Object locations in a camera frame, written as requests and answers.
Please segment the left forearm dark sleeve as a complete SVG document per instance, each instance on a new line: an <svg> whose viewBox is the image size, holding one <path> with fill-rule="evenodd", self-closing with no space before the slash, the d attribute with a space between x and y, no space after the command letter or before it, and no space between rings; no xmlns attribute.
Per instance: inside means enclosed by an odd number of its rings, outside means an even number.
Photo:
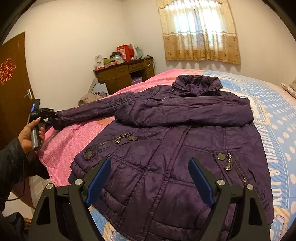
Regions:
<svg viewBox="0 0 296 241"><path fill-rule="evenodd" d="M46 167L39 160L39 156L35 152L25 154L17 138L1 150L0 170L1 211L4 210L5 202L15 184L35 175L45 180L50 178Z"/></svg>

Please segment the person's left hand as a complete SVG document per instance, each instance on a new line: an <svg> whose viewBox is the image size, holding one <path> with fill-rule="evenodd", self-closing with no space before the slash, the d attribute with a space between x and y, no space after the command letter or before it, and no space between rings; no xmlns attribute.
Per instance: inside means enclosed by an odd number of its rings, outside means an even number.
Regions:
<svg viewBox="0 0 296 241"><path fill-rule="evenodd" d="M28 123L18 136L18 140L25 154L29 153L32 150L33 144L31 140L31 132L32 129L39 124L40 120L41 118L37 118L36 120Z"/></svg>

